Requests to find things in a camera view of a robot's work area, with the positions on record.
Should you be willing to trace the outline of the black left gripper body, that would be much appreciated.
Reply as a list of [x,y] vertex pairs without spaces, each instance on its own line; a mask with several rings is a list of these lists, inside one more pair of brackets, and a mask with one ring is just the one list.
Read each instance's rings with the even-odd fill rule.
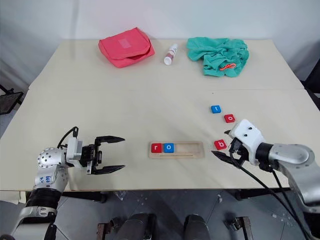
[[89,144],[82,147],[80,164],[86,168],[88,175],[101,175],[97,166],[102,163],[102,151],[99,150],[101,144]]

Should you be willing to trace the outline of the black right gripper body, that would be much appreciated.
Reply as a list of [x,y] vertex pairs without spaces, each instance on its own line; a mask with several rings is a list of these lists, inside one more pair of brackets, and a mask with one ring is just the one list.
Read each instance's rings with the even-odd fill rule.
[[248,150],[244,147],[243,143],[238,138],[234,138],[232,140],[229,148],[229,154],[232,160],[235,160],[233,154],[238,154],[240,156],[239,161],[248,160]]

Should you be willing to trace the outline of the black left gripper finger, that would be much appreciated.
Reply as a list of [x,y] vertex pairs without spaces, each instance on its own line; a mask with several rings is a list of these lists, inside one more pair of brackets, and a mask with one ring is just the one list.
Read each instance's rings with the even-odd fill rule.
[[113,144],[113,143],[119,143],[123,141],[125,141],[125,139],[118,136],[112,136],[112,135],[98,136],[95,138],[94,146],[95,146],[95,149],[98,150],[102,143]]
[[110,165],[104,166],[101,169],[97,169],[95,166],[91,169],[91,175],[104,175],[104,174],[111,174],[118,170],[121,170],[125,167],[125,165]]

